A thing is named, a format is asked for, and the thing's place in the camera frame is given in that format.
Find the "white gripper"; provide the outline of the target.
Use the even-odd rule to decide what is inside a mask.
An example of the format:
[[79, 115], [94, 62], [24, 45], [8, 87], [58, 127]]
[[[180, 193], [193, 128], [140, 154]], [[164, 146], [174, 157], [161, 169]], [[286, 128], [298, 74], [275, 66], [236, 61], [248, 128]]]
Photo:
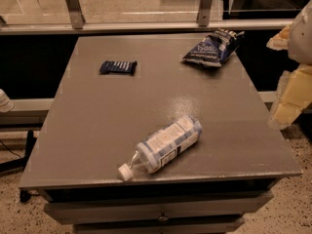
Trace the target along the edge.
[[292, 25], [274, 35], [266, 47], [288, 49], [289, 58], [300, 64], [293, 71], [284, 71], [279, 79], [276, 98], [271, 106], [268, 125], [276, 130], [290, 126], [312, 103], [312, 0], [295, 17]]

